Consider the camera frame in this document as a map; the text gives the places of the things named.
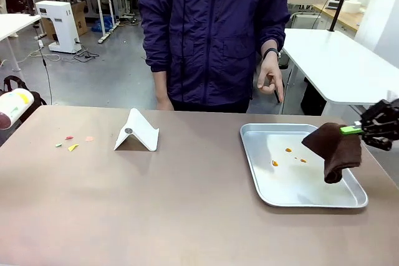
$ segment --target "beige tabletop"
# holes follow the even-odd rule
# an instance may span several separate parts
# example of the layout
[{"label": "beige tabletop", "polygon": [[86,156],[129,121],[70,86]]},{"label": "beige tabletop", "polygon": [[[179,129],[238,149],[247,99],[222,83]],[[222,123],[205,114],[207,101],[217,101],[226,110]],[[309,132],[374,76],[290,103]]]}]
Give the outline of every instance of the beige tabletop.
[{"label": "beige tabletop", "polygon": [[288,4],[301,5],[301,6],[311,6],[316,4],[320,4],[323,6],[325,0],[287,0],[287,2]]},{"label": "beige tabletop", "polygon": [[[322,11],[322,14],[333,19],[335,16],[336,10],[334,9],[326,9],[323,8],[323,4],[314,4],[313,7],[315,8],[316,11],[320,12]],[[351,30],[357,32],[359,29],[359,25],[363,20],[364,14],[361,12],[351,14],[349,12],[340,12],[338,16],[338,23],[345,27],[349,27]]]},{"label": "beige tabletop", "polygon": [[0,147],[0,264],[398,265],[399,190],[367,150],[353,171],[366,209],[270,207],[256,193],[240,127],[330,118],[143,114],[156,152],[133,139],[113,151],[128,110],[85,107],[41,107]]}]

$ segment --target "cardboard box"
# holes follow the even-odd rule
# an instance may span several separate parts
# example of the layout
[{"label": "cardboard box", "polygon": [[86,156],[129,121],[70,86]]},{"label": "cardboard box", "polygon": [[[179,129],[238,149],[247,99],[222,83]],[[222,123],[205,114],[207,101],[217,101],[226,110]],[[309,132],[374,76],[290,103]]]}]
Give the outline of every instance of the cardboard box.
[{"label": "cardboard box", "polygon": [[[78,36],[81,36],[82,34],[85,34],[87,32],[87,25],[84,13],[85,5],[86,2],[84,1],[71,5]],[[42,22],[44,26],[44,31],[47,32],[47,36],[50,39],[57,40],[55,28],[52,21],[50,19],[42,18]]]}]

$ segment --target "yellow paper scrap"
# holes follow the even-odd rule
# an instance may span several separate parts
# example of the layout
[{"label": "yellow paper scrap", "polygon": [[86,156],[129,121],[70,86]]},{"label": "yellow paper scrap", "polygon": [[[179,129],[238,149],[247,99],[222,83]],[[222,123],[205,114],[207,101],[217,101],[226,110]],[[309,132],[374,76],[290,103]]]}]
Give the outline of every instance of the yellow paper scrap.
[{"label": "yellow paper scrap", "polygon": [[69,150],[70,152],[72,152],[78,145],[79,145],[79,144],[76,143],[76,144],[70,146],[70,147],[68,148],[68,150]]}]

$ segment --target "hand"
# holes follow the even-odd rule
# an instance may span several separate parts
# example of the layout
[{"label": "hand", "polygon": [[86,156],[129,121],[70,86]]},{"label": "hand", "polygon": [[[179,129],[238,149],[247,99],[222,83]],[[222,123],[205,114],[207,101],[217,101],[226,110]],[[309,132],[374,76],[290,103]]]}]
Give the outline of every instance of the hand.
[{"label": "hand", "polygon": [[[265,85],[266,78],[269,81],[269,86]],[[257,80],[257,87],[262,93],[272,94],[277,90],[280,102],[284,99],[284,89],[282,87],[282,76],[275,52],[269,52],[262,62],[261,73]]]},{"label": "hand", "polygon": [[172,103],[170,102],[169,98],[162,98],[156,101],[156,109],[157,110],[167,110],[167,111],[174,111]]}]

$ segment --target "robotic hand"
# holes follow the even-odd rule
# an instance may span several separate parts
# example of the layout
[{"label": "robotic hand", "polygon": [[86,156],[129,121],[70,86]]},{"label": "robotic hand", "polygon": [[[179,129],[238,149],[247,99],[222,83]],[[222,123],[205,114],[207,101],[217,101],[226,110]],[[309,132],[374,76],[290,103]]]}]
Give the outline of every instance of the robotic hand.
[{"label": "robotic hand", "polygon": [[361,116],[364,142],[374,148],[389,151],[392,142],[399,140],[399,99],[381,100]]}]

